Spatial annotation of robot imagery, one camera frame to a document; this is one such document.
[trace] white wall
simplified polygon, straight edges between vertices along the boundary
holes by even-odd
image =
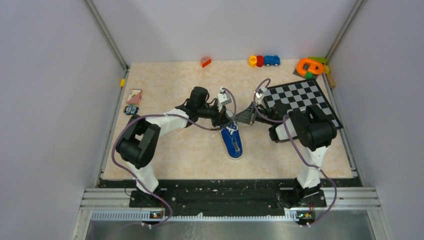
[[[423,239],[424,1],[368,1],[330,63],[363,179],[395,239]]]
[[[94,0],[131,62],[325,56],[356,0]]]
[[[0,239],[69,239],[123,71],[82,0],[0,2]]]

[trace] black and white checkerboard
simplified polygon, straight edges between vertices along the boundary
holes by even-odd
[[[343,128],[314,78],[269,87],[265,92],[265,105],[272,108],[277,101],[290,104],[292,110],[300,108],[301,111],[304,111],[306,106],[318,104],[337,129]]]

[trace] orange toy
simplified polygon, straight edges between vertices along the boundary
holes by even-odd
[[[208,56],[205,56],[200,60],[200,65],[202,68],[204,68],[207,65],[209,65],[211,62],[212,62],[212,59]]]
[[[309,65],[307,70],[304,69],[305,65]],[[320,75],[325,70],[326,70],[326,68],[324,67],[324,65],[321,62],[312,60],[310,58],[302,58],[299,61],[299,63],[297,64],[297,67],[296,67],[297,73],[302,77],[309,77],[312,74]]]

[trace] beige tabletop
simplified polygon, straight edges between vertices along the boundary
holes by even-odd
[[[193,87],[206,88],[210,100],[219,88],[228,88],[235,96],[237,112],[252,101],[258,84],[271,78],[269,86],[303,80],[293,75],[298,59],[282,59],[280,66],[255,67],[246,60],[213,61],[205,68],[197,61],[133,63],[130,68],[112,143],[128,123],[130,116],[123,113],[131,89],[142,89],[138,114],[158,114],[172,110],[190,96]],[[320,76],[322,91],[327,91]],[[199,119],[205,127],[211,120]],[[159,138],[152,165],[158,179],[291,179],[295,178],[302,162],[290,142],[275,143],[268,135],[270,125],[256,122],[239,124],[243,155],[238,160],[229,158],[220,134],[196,126],[177,129]],[[298,140],[295,141],[303,151]],[[126,164],[118,153],[116,159]],[[340,134],[332,141],[323,170],[331,178],[352,178],[351,167]],[[131,179],[131,175],[115,166],[109,151],[103,179]]]

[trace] metal frame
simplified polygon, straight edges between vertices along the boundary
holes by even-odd
[[[115,43],[114,39],[111,36],[111,33],[109,32],[108,28],[106,27],[105,22],[102,19],[102,16],[100,16],[99,11],[97,10],[95,4],[92,0],[83,0],[85,5],[87,6],[87,9],[90,11],[91,15],[93,16],[93,20],[98,26],[98,29],[100,30],[101,34],[103,35],[104,39],[107,42],[107,45],[110,47],[110,50],[112,51],[113,55],[115,56],[116,60],[119,62],[121,67],[124,70],[127,70],[129,68],[128,64],[125,63],[125,59],[122,56],[117,44]]]
[[[99,180],[103,177],[103,173],[105,172],[106,163],[108,162],[109,150],[111,149],[111,146],[112,146],[112,138],[114,136],[115,126],[117,124],[118,114],[121,108],[121,101],[122,101],[122,97],[124,96],[124,91],[125,91],[125,87],[127,86],[129,75],[130,75],[130,68],[128,68],[125,72],[125,75],[124,75],[125,84],[123,87],[119,89],[119,94],[117,98],[115,99],[115,107],[114,107],[113,116],[108,128],[107,140],[104,142],[102,147],[104,151],[102,152],[102,155],[101,155],[101,165],[100,165],[100,169],[98,171],[97,177],[95,179],[95,183],[94,183],[95,187],[99,184]]]
[[[330,63],[330,60],[333,57],[334,52],[336,51],[337,47],[339,46],[339,43],[342,41],[343,37],[345,36],[345,33],[351,26],[351,23],[354,21],[355,17],[357,16],[359,10],[364,5],[364,3],[367,0],[357,0],[355,5],[353,6],[352,10],[349,13],[349,16],[347,16],[346,21],[344,22],[343,26],[341,27],[340,31],[337,34],[337,37],[335,38],[334,42],[332,43],[330,50],[328,51],[325,58],[327,59],[327,63]]]
[[[323,187],[325,198],[334,197],[334,188]],[[332,211],[366,210],[376,240],[391,240],[390,230],[383,215],[380,200],[374,187],[339,187],[337,201]],[[122,188],[87,188],[83,194],[78,217],[73,230],[73,240],[84,240],[90,221],[150,221],[152,211],[161,208],[130,208],[130,196]],[[296,221],[297,211],[308,211],[308,207],[287,209],[282,216],[259,217],[211,217],[201,213],[195,216],[174,216],[171,222],[291,222]]]
[[[332,200],[334,188],[322,187],[325,198]],[[136,190],[127,188],[127,192]],[[87,188],[82,196],[80,210],[131,210],[130,196],[122,188]],[[325,210],[326,207],[316,207],[316,210]],[[290,210],[308,211],[309,207],[293,207]],[[380,200],[374,187],[338,187],[337,201],[333,210],[381,210]]]
[[[99,27],[100,32],[104,36],[107,44],[109,45],[112,53],[115,58],[118,60],[121,67],[127,72],[125,73],[125,79],[128,79],[129,75],[129,66],[126,64],[119,48],[117,47],[115,41],[113,40],[108,28],[106,27],[102,17],[100,16],[96,6],[92,0],[84,0],[87,8],[93,16],[94,21]],[[332,59],[335,50],[337,49],[339,43],[345,36],[347,30],[349,29],[352,21],[357,16],[357,13],[364,5],[365,0],[357,0],[352,11],[347,17],[345,23],[343,24],[340,32],[335,38],[330,50],[326,55],[328,62]],[[328,79],[325,74],[323,74],[324,83],[327,88],[329,100],[335,110],[336,114],[339,116],[342,123],[345,123],[343,115],[341,114],[340,107],[337,101],[336,94],[330,89],[328,85]],[[99,177],[102,174],[102,171],[105,168],[106,161],[108,158],[108,153],[110,145],[112,142],[112,136],[114,131],[114,126],[116,124],[119,107],[121,104],[121,99],[123,96],[125,86],[121,88],[115,106],[115,112],[110,125],[110,133],[106,141],[106,146],[104,147],[105,151],[102,156],[102,164],[99,171]],[[342,137],[343,143],[345,145],[345,150],[348,155],[349,163],[351,165],[352,173],[354,177],[362,176],[360,169],[357,167],[355,162],[355,153],[352,150],[350,144],[349,133],[345,128],[340,130],[340,135]],[[323,187],[325,198],[332,199],[334,197],[334,189],[331,187]],[[370,224],[374,231],[374,236],[376,240],[391,240],[391,234],[384,217],[379,198],[377,196],[376,190],[374,187],[339,187],[337,188],[338,195],[337,201],[333,207],[333,210],[337,211],[355,211],[355,210],[366,210],[369,216]],[[86,234],[89,230],[90,221],[99,220],[114,220],[114,221],[128,221],[130,218],[136,221],[147,220],[147,215],[150,211],[157,211],[157,208],[130,208],[130,196],[128,196],[122,188],[87,188],[82,197],[80,204],[77,220],[74,226],[74,231],[72,235],[73,240],[84,240]],[[317,208],[317,210],[324,210],[324,207]],[[196,216],[175,216],[171,221],[292,221],[296,211],[307,211],[308,208],[292,208],[287,210],[285,216],[267,216],[267,217],[205,217],[202,215]]]

